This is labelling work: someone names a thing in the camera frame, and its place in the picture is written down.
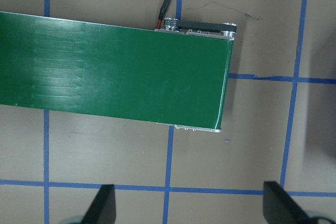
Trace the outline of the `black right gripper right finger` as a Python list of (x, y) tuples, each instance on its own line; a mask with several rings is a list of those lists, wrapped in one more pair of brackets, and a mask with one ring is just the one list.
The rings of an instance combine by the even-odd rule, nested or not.
[(262, 203), (267, 223), (310, 223), (310, 217), (275, 181), (264, 182)]

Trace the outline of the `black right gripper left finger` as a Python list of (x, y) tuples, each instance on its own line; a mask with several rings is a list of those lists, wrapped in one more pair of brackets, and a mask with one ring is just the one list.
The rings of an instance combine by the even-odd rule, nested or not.
[(102, 185), (80, 223), (110, 223), (116, 221), (114, 185)]

